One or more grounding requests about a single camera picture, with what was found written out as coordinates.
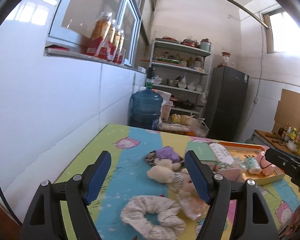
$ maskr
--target white scrunchie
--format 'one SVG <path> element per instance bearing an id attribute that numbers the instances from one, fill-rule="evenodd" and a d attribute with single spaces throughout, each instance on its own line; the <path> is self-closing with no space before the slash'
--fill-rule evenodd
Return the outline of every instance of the white scrunchie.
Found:
<path id="1" fill-rule="evenodd" d="M 176 215 L 180 211 L 177 202 L 159 196 L 136 196 L 121 211 L 121 220 L 131 225 L 147 240 L 176 240 L 186 228 Z M 160 225 L 153 225 L 144 215 L 157 213 Z"/>

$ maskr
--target shelf board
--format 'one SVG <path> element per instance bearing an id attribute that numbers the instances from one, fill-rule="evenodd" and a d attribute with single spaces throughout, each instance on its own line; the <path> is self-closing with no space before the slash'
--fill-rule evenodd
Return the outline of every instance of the shelf board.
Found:
<path id="1" fill-rule="evenodd" d="M 187 110 L 187 109 L 183 109 L 183 108 L 180 108 L 180 107 L 173 107 L 173 108 L 171 108 L 171 110 L 187 112 L 187 113 L 191 113 L 191 114 L 200 114 L 200 112 L 197 112 L 197 111 L 194 111 L 194 110 Z"/>
<path id="2" fill-rule="evenodd" d="M 202 95 L 202 92 L 194 91 L 194 90 L 189 90 L 189 89 L 183 89 L 183 88 L 177 88 L 177 87 L 171 87 L 171 86 L 166 86 L 166 85 L 157 85 L 153 84 L 154 87 L 162 87 L 162 88 L 169 88 L 169 89 L 176 89 L 176 90 L 181 90 L 185 92 L 190 92 L 190 93 L 196 93 Z"/>
<path id="3" fill-rule="evenodd" d="M 172 69 L 177 69 L 177 70 L 184 70 L 184 71 L 199 74 L 199 75 L 208 75 L 207 73 L 205 73 L 203 71 L 199 71 L 199 70 L 196 70 L 196 69 L 193 69 L 193 68 L 182 67 L 182 66 L 178 66 L 178 65 L 172 65 L 172 64 L 164 63 L 164 62 L 151 62 L 151 65 L 154 65 L 154 66 L 157 66 L 157 67 L 165 67 L 165 68 L 172 68 Z"/>
<path id="4" fill-rule="evenodd" d="M 177 50 L 177 51 L 181 51 L 181 52 L 186 52 L 186 53 L 193 54 L 193 55 L 200 56 L 200 57 L 207 57 L 207 56 L 211 55 L 210 52 L 207 52 L 202 49 L 193 48 L 190 46 L 181 45 L 178 43 L 167 42 L 167 41 L 154 41 L 154 46 L 157 48 L 173 49 L 173 50 Z"/>

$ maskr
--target black refrigerator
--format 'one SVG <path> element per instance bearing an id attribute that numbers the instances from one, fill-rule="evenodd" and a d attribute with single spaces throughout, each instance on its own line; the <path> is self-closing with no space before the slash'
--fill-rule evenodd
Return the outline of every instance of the black refrigerator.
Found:
<path id="1" fill-rule="evenodd" d="M 204 111 L 209 128 L 207 138 L 233 141 L 247 94 L 249 76 L 230 67 L 212 71 L 210 91 Z"/>

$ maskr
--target cardboard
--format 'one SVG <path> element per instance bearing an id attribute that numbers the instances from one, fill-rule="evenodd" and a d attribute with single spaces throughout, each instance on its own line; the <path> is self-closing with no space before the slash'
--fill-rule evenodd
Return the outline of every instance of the cardboard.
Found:
<path id="1" fill-rule="evenodd" d="M 279 128 L 286 123 L 293 129 L 300 128 L 300 93 L 287 89 L 282 89 L 281 99 L 278 102 L 277 111 L 274 117 L 273 133 L 277 133 Z"/>

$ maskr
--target refrigerator door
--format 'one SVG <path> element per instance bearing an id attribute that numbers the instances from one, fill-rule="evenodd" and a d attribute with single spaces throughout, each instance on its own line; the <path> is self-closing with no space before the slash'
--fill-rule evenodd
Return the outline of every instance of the refrigerator door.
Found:
<path id="1" fill-rule="evenodd" d="M 221 141 L 234 141 L 241 114 L 216 109 L 207 138 Z"/>
<path id="2" fill-rule="evenodd" d="M 249 76 L 239 70 L 224 67 L 217 108 L 241 113 L 248 89 Z"/>

